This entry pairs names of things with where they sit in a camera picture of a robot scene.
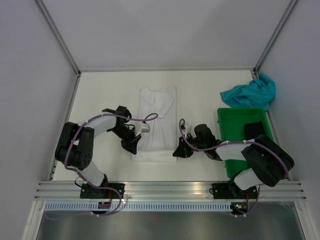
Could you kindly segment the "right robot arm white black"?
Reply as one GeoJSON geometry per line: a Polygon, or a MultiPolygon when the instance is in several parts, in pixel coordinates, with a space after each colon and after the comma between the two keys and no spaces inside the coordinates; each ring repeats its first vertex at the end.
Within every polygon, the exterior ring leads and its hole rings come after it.
{"type": "Polygon", "coordinates": [[[235,198],[252,187],[275,187],[279,181],[289,177],[295,165],[293,158],[264,134],[249,140],[222,141],[216,139],[206,124],[194,128],[195,136],[188,132],[183,118],[178,126],[181,136],[172,154],[174,157],[185,159],[194,152],[203,152],[214,161],[239,160],[248,164],[248,169],[239,170],[228,181],[228,192],[235,198]]]}

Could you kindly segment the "white t shirt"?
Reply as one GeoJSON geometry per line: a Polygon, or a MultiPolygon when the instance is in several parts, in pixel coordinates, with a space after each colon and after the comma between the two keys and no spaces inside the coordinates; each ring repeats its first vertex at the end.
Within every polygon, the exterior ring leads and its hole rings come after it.
{"type": "Polygon", "coordinates": [[[176,163],[173,156],[177,148],[177,88],[170,86],[154,89],[149,86],[140,89],[139,119],[151,113],[158,114],[149,121],[149,132],[143,132],[137,144],[137,153],[133,162],[141,163],[176,163]]]}

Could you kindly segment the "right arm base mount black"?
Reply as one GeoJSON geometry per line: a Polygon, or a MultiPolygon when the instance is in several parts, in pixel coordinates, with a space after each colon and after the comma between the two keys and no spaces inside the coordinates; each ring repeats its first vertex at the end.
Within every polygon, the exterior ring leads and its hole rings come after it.
{"type": "Polygon", "coordinates": [[[258,190],[255,186],[241,190],[227,182],[212,183],[209,191],[216,200],[246,200],[247,198],[255,200],[258,196],[258,190]]]}

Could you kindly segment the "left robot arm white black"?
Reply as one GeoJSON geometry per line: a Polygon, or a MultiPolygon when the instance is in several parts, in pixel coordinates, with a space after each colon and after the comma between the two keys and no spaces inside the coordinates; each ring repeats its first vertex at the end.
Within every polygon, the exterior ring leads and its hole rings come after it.
{"type": "Polygon", "coordinates": [[[131,120],[130,111],[124,106],[117,109],[106,108],[101,115],[82,124],[67,122],[62,128],[54,157],[87,182],[86,186],[98,198],[109,193],[108,177],[93,162],[94,140],[103,133],[112,132],[119,139],[121,147],[135,155],[141,135],[127,122],[131,120]]]}

